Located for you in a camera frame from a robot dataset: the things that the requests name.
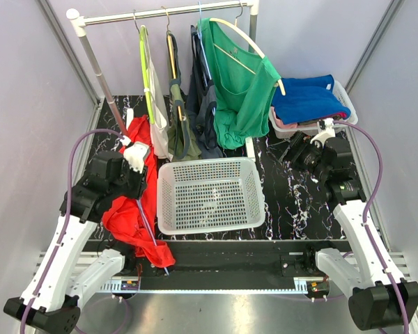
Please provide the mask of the large white perforated basket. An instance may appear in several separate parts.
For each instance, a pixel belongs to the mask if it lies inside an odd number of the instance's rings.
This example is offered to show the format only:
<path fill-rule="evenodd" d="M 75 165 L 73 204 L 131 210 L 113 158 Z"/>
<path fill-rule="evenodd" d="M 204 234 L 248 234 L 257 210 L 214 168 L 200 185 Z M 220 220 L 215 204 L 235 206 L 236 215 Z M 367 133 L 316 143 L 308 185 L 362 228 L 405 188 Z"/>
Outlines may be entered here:
<path fill-rule="evenodd" d="M 162 234 L 199 234 L 257 228 L 265 196 L 248 157 L 167 163 L 158 170 L 157 226 Z"/>

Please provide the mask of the light blue wire hanger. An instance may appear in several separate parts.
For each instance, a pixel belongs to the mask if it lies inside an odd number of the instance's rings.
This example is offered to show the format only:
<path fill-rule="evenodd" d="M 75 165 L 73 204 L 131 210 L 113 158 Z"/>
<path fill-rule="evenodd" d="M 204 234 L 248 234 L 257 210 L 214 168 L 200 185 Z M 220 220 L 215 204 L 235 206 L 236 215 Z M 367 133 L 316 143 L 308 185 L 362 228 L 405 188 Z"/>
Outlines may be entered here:
<path fill-rule="evenodd" d="M 141 215 L 141 217 L 142 217 L 142 220 L 143 220 L 143 222 L 144 222 L 145 229 L 147 229 L 148 234 L 149 234 L 149 237 L 151 238 L 151 240 L 152 240 L 152 242 L 153 242 L 154 246 L 157 248 L 157 241 L 156 241 L 156 239 L 155 239 L 155 235 L 154 235 L 154 233 L 153 233 L 153 231 L 152 231 L 152 228 L 151 228 L 151 226 L 150 226 L 150 224 L 149 224 L 149 222 L 148 222 L 148 219 L 147 219 L 146 213 L 145 213 L 145 211 L 144 211 L 144 208 L 143 208 L 143 206 L 142 206 L 142 203 L 141 203 L 140 199 L 136 199 L 136 203 L 137 203 L 137 207 L 138 207 L 138 209 L 139 209 L 139 213 L 140 213 L 140 215 Z"/>

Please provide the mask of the white tank top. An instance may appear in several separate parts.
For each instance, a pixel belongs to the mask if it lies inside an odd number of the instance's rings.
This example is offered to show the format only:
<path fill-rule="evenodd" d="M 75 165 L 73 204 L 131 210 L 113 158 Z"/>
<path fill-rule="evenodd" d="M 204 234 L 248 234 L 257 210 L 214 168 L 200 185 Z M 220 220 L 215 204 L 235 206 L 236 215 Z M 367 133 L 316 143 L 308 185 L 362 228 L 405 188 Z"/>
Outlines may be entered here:
<path fill-rule="evenodd" d="M 149 120 L 153 121 L 150 124 L 150 138 L 153 144 L 153 151 L 159 159 L 171 160 L 173 156 L 169 152 L 169 119 L 167 108 L 155 66 L 150 59 L 146 61 L 144 74 L 147 83 L 144 92 L 146 94 Z"/>

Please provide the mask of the green t-shirt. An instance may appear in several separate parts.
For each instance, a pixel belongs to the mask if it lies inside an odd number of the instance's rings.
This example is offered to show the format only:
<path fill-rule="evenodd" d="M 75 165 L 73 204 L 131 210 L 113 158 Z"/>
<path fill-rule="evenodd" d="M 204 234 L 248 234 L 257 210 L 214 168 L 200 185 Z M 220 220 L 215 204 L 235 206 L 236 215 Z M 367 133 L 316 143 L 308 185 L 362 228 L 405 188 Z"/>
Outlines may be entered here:
<path fill-rule="evenodd" d="M 234 150 L 248 137 L 268 134 L 268 113 L 279 73 L 266 56 L 243 49 L 213 19 L 201 21 L 201 37 L 215 85 L 218 145 Z"/>

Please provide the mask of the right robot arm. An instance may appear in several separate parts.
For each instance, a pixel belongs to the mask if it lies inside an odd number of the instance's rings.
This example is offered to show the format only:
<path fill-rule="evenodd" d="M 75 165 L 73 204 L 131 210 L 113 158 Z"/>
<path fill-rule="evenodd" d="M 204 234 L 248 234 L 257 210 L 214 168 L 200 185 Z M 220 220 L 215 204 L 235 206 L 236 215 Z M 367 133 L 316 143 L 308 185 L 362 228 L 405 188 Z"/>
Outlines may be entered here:
<path fill-rule="evenodd" d="M 361 331 L 392 326 L 403 326 L 407 331 L 418 307 L 418 283 L 405 278 L 378 234 L 369 214 L 369 201 L 359 181 L 352 177 L 349 142 L 336 136 L 321 141 L 296 132 L 284 159 L 319 182 L 357 263 L 350 264 L 326 241 L 322 246 L 308 247 L 302 258 L 304 271 L 311 276 L 324 273 L 334 281 Z"/>

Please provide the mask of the folded blue clothes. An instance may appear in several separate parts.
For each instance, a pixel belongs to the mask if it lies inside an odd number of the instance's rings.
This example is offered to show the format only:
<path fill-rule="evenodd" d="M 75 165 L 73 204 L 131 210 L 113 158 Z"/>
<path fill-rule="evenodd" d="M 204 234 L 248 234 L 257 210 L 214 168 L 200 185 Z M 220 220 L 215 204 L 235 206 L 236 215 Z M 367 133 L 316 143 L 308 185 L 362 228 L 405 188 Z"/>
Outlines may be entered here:
<path fill-rule="evenodd" d="M 331 74 L 304 79 L 283 78 L 282 83 L 286 93 L 282 94 L 277 88 L 271 106 L 285 125 L 323 118 L 346 120 L 351 116 L 350 109 L 333 94 L 335 80 Z"/>

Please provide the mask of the olive green tank top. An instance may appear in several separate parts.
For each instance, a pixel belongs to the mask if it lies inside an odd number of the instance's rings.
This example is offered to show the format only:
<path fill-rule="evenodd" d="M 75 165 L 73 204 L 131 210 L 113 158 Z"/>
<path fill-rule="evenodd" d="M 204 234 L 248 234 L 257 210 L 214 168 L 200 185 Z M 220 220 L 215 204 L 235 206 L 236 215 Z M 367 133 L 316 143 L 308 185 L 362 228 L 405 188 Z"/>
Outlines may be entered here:
<path fill-rule="evenodd" d="M 201 151 L 196 143 L 195 135 L 190 128 L 189 116 L 185 108 L 184 93 L 181 90 L 181 73 L 178 63 L 178 46 L 175 36 L 170 32 L 173 43 L 173 52 L 176 65 L 177 79 L 173 80 L 171 64 L 168 55 L 169 71 L 169 106 L 170 106 L 170 128 L 168 130 L 169 152 L 172 154 L 172 161 L 197 160 Z M 177 106 L 181 107 L 185 120 L 180 121 Z"/>

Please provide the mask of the cream curved wooden hanger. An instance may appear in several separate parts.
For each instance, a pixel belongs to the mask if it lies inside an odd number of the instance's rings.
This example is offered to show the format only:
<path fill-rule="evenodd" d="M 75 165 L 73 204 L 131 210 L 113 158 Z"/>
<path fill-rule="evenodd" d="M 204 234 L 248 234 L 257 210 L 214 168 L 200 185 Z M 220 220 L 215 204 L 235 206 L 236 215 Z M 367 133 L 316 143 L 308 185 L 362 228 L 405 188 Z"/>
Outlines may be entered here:
<path fill-rule="evenodd" d="M 209 20 L 211 22 L 223 24 L 224 26 L 227 26 L 233 31 L 235 31 L 242 39 L 244 39 L 248 43 L 248 45 L 255 51 L 257 55 L 259 55 L 261 58 L 265 58 L 265 54 L 261 51 L 258 45 L 244 31 L 239 29 L 235 24 L 232 24 L 224 19 L 215 18 L 215 17 L 211 17 Z"/>

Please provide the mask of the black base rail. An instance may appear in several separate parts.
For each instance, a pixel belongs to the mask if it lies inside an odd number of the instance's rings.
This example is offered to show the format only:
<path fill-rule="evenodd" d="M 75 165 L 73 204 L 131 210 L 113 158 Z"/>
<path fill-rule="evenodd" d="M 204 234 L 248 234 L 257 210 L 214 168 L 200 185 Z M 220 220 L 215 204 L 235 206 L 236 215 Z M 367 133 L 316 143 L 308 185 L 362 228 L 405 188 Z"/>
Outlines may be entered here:
<path fill-rule="evenodd" d="M 141 276 L 141 289 L 172 292 L 271 292 L 295 288 L 294 278 L 324 279 L 314 253 L 349 250 L 346 241 L 168 241 L 176 262 L 167 270 L 130 257 L 118 276 Z"/>

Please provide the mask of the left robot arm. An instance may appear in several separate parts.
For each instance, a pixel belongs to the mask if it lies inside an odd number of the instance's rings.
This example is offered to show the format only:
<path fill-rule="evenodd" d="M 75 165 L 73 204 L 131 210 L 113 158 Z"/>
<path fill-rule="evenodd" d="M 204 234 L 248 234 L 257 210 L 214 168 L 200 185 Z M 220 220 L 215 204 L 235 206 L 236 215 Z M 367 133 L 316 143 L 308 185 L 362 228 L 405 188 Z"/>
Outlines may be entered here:
<path fill-rule="evenodd" d="M 4 312 L 22 326 L 70 333 L 89 299 L 114 276 L 141 275 L 141 287 L 166 292 L 282 292 L 281 249 L 263 242 L 163 241 L 155 236 L 255 228 L 265 203 L 254 162 L 248 158 L 166 164 L 148 180 L 149 149 L 101 152 L 60 208 L 53 239 L 33 280 Z M 77 261 L 96 225 L 116 220 L 123 205 L 142 225 L 122 230 L 79 275 Z"/>

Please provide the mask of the small white laundry basket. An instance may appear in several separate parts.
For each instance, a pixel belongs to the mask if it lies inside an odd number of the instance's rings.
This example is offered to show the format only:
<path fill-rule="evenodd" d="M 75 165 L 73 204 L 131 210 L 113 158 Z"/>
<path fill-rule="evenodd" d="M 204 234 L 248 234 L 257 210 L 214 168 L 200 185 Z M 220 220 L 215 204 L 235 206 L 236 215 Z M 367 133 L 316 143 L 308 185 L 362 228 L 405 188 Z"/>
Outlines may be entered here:
<path fill-rule="evenodd" d="M 345 121 L 348 124 L 356 125 L 358 123 L 358 116 L 355 107 L 345 91 L 345 88 L 337 80 L 334 82 L 332 94 L 341 106 L 347 107 L 350 110 L 350 116 L 346 118 Z M 269 120 L 271 128 L 274 130 L 276 137 L 279 139 L 289 139 L 296 131 L 302 131 L 306 135 L 314 136 L 320 130 L 317 122 L 309 123 L 308 125 L 298 125 L 297 127 L 292 125 L 280 127 L 280 125 L 277 124 L 277 116 L 275 115 L 273 109 L 270 109 L 269 111 Z"/>

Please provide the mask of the dark navy tank top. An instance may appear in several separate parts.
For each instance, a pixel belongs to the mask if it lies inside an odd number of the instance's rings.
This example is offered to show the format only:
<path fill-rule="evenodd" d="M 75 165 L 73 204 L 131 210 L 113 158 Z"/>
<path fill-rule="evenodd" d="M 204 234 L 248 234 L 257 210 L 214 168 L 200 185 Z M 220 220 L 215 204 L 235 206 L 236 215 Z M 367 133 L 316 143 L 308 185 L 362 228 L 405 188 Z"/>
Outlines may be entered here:
<path fill-rule="evenodd" d="M 222 158 L 218 146 L 214 121 L 217 109 L 217 98 L 213 80 L 205 88 L 203 82 L 203 66 L 201 63 L 199 39 L 196 27 L 191 25 L 192 73 L 189 83 L 186 109 L 189 114 L 190 127 L 196 137 L 202 159 Z"/>

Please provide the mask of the red tank top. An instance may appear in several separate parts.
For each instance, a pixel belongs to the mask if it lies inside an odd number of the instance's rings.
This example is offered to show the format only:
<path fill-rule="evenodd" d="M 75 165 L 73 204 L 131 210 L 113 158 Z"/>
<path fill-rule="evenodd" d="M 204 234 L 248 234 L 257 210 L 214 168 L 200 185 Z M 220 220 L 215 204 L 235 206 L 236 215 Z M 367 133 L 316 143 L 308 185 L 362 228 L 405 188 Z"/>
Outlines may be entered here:
<path fill-rule="evenodd" d="M 121 196 L 102 217 L 103 226 L 114 238 L 135 247 L 137 257 L 147 257 L 155 267 L 171 267 L 175 258 L 166 242 L 153 240 L 157 213 L 157 157 L 150 152 L 146 159 L 147 188 L 141 200 Z"/>

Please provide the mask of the white clothes rack frame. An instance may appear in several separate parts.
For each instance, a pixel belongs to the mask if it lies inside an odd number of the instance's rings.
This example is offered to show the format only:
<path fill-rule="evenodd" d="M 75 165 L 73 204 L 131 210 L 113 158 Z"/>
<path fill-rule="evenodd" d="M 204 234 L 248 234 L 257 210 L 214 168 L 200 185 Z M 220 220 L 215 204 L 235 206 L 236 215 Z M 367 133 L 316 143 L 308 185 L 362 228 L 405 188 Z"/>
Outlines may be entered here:
<path fill-rule="evenodd" d="M 249 32 L 247 35 L 255 42 L 256 40 L 256 27 L 257 27 L 257 18 L 259 12 L 259 2 L 258 1 L 218 1 L 212 3 L 202 4 L 203 11 L 212 11 L 212 10 L 224 10 L 229 8 L 248 8 L 249 9 Z M 180 6 L 167 8 L 169 16 L 172 15 L 183 15 L 188 13 L 197 13 L 198 4 L 189 5 L 189 6 Z M 166 16 L 163 9 L 152 9 L 144 11 L 136 11 L 136 19 L 150 19 L 154 17 L 163 17 Z M 99 25 L 99 24 L 110 24 L 116 22 L 125 22 L 125 21 L 134 21 L 133 20 L 133 11 L 129 13 L 121 14 L 112 14 L 104 15 L 97 17 L 85 17 L 79 14 L 79 11 L 70 8 L 66 11 L 66 17 L 69 19 L 72 27 L 76 33 L 76 36 L 79 38 L 82 47 L 85 51 L 87 59 L 93 68 L 94 75 L 98 80 L 98 83 L 101 87 L 104 97 L 107 100 L 107 103 L 111 109 L 113 117 L 118 124 L 118 127 L 123 135 L 127 135 L 127 126 L 122 119 L 122 115 L 119 112 L 116 103 L 114 101 L 113 95 L 110 91 L 109 85 L 103 75 L 102 69 L 98 63 L 98 60 L 93 52 L 92 46 L 88 40 L 86 34 L 86 27 Z"/>

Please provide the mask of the lime green hanger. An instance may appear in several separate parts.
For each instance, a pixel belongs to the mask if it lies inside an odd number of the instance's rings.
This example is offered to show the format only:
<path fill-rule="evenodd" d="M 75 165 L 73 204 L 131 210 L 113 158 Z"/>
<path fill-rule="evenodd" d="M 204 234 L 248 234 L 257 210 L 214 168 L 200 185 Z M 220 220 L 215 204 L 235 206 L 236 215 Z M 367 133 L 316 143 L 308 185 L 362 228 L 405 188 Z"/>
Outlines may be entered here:
<path fill-rule="evenodd" d="M 146 55 L 146 41 L 147 41 L 147 30 L 145 25 L 138 26 L 137 19 L 136 19 L 136 11 L 133 11 L 133 20 L 135 27 L 139 33 L 139 52 L 140 52 L 140 61 L 141 61 L 141 73 L 143 78 L 144 84 L 144 96 L 148 111 L 148 117 L 150 124 L 155 124 L 155 116 L 153 113 L 153 95 L 150 91 L 150 81 L 148 75 L 148 62 L 147 62 L 147 55 Z"/>

